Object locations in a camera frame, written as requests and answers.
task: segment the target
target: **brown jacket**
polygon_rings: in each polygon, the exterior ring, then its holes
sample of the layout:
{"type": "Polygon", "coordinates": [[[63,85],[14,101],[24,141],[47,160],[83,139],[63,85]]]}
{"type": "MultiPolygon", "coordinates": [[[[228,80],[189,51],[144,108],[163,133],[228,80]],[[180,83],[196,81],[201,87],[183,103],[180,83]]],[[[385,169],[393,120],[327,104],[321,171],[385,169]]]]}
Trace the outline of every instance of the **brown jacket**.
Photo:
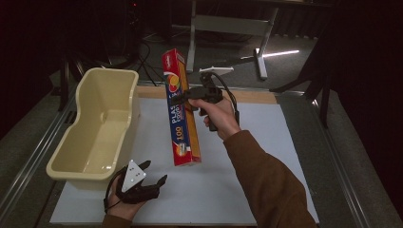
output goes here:
{"type": "MultiPolygon", "coordinates": [[[[316,227],[307,210],[305,188],[249,131],[224,142],[258,227],[316,227]]],[[[103,227],[129,227],[131,221],[106,215],[103,227]]]]}

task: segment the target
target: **aluminum foil box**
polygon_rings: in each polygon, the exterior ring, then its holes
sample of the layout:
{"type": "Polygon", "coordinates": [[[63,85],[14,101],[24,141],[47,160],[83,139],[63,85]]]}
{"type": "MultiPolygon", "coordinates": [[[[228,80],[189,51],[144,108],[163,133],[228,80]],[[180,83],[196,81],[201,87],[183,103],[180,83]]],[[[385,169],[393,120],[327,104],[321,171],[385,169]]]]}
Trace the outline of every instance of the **aluminum foil box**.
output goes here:
{"type": "Polygon", "coordinates": [[[173,97],[189,88],[183,56],[171,49],[163,54],[163,77],[168,103],[172,152],[175,165],[201,162],[195,118],[189,103],[170,105],[173,97]]]}

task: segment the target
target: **hand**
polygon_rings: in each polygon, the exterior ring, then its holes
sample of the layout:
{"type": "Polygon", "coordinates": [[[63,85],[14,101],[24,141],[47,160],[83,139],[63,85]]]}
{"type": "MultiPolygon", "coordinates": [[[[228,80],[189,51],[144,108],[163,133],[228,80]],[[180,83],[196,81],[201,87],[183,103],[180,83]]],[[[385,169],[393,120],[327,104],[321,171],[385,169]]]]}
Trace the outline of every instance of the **hand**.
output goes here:
{"type": "Polygon", "coordinates": [[[216,104],[210,104],[201,99],[189,99],[188,101],[192,106],[203,108],[207,112],[208,117],[204,118],[205,125],[208,126],[210,121],[214,123],[222,140],[225,141],[240,131],[240,126],[235,120],[232,104],[226,98],[216,104]]]}
{"type": "MultiPolygon", "coordinates": [[[[112,191],[109,195],[108,204],[109,207],[120,201],[120,199],[116,196],[116,186],[118,185],[118,179],[121,176],[117,177],[115,181],[112,183],[112,191]]],[[[144,202],[139,202],[137,204],[129,204],[124,202],[119,202],[115,206],[112,206],[107,210],[107,214],[115,217],[120,217],[127,220],[133,220],[134,216],[140,210],[140,208],[145,204],[144,202]]]]}

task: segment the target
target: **cream plastic basin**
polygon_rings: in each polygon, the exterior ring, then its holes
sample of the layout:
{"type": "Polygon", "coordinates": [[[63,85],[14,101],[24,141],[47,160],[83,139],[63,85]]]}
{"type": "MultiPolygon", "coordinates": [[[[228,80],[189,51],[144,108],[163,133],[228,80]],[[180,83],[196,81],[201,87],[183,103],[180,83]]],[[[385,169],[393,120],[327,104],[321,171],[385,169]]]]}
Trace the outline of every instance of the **cream plastic basin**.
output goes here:
{"type": "Polygon", "coordinates": [[[129,162],[140,115],[132,70],[93,68],[77,87],[77,118],[47,165],[55,180],[104,181],[129,162]]]}

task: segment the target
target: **white table surface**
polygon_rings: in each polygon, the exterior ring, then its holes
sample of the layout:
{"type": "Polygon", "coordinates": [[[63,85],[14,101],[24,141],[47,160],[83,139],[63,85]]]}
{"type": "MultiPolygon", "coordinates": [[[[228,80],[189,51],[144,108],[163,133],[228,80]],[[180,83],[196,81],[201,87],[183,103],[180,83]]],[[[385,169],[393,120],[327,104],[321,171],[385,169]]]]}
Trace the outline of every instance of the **white table surface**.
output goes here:
{"type": "MultiPolygon", "coordinates": [[[[303,183],[308,210],[318,223],[306,180],[299,164],[287,124],[278,104],[238,104],[240,126],[255,136],[266,152],[283,161],[303,183]]],[[[144,185],[167,174],[161,194],[145,204],[135,224],[165,225],[253,225],[255,219],[217,133],[210,132],[196,115],[201,164],[174,166],[165,99],[141,98],[141,117],[132,150],[136,163],[151,160],[144,171],[144,185]]],[[[89,189],[67,181],[54,209],[51,223],[94,224],[104,217],[103,183],[89,189]]]]}

